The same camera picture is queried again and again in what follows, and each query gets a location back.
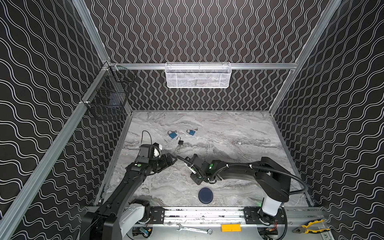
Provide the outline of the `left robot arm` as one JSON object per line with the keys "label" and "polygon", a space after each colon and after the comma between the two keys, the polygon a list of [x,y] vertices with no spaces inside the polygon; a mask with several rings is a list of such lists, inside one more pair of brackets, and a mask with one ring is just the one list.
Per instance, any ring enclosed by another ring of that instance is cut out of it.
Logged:
{"label": "left robot arm", "polygon": [[129,200],[150,174],[160,173],[176,161],[172,154],[163,154],[157,143],[141,145],[110,197],[95,212],[84,215],[79,239],[122,240],[137,222],[149,220],[150,207],[145,202],[130,205]]}

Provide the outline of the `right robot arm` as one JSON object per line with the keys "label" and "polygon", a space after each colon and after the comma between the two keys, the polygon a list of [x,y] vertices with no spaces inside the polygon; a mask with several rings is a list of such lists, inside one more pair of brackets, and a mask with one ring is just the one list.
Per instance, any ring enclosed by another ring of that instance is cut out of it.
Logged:
{"label": "right robot arm", "polygon": [[200,185],[202,182],[215,184],[223,180],[255,181],[259,184],[266,196],[263,198],[258,218],[264,225],[271,225],[284,203],[291,195],[303,194],[308,191],[308,186],[300,178],[291,174],[277,162],[268,157],[251,163],[229,163],[213,160],[211,163],[203,161],[198,155],[192,158],[182,158],[191,170],[191,178]]}

